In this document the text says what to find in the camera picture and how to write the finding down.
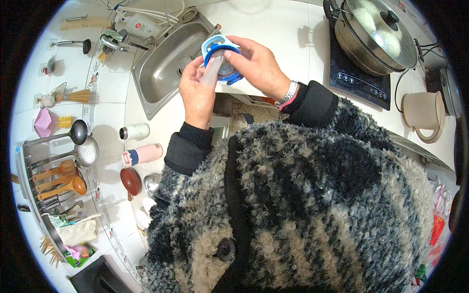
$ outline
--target induction cooktop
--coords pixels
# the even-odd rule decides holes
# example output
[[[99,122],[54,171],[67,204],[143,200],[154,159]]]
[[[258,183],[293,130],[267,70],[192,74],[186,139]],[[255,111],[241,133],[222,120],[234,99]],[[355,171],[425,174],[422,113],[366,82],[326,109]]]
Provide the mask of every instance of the induction cooktop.
[[[370,101],[389,111],[391,107],[390,75],[368,75],[355,66],[348,59],[335,37],[335,22],[335,19],[329,19],[331,36],[329,85]]]

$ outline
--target pot lid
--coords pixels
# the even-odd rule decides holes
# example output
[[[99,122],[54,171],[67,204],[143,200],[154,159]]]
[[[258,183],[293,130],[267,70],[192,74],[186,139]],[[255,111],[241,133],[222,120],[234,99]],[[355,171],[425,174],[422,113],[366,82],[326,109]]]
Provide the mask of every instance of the pot lid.
[[[406,68],[417,62],[414,41],[396,13],[380,0],[346,0],[351,14],[344,13],[350,21],[355,18],[371,38],[393,60]]]

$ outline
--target stainless steel sink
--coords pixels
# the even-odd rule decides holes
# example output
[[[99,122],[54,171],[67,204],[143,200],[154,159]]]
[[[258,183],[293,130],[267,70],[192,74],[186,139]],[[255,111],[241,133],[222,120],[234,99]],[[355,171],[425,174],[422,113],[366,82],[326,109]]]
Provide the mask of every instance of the stainless steel sink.
[[[214,26],[200,12],[189,8],[182,21],[162,32],[155,48],[142,54],[133,65],[132,74],[148,120],[178,93],[184,69],[179,69],[180,60],[196,53],[213,30]]]

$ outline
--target white plate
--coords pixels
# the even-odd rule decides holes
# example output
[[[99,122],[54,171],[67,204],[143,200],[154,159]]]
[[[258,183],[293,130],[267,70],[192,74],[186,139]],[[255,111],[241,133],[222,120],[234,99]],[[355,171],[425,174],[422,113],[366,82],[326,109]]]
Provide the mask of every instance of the white plate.
[[[151,198],[149,197],[145,197],[143,200],[142,200],[142,205],[144,206],[144,210],[147,212],[147,214],[149,215],[150,214],[150,209],[152,206],[156,205],[156,202],[154,200],[152,200]]]
[[[151,219],[143,210],[135,211],[135,218],[137,218],[137,222],[145,229],[150,226]]]

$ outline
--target black button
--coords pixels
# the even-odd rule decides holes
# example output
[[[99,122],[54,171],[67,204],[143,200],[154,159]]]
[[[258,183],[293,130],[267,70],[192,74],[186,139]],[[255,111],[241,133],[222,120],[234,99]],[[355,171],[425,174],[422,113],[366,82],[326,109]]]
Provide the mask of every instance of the black button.
[[[235,255],[235,242],[230,238],[223,238],[218,243],[217,257],[221,261],[227,262]]]

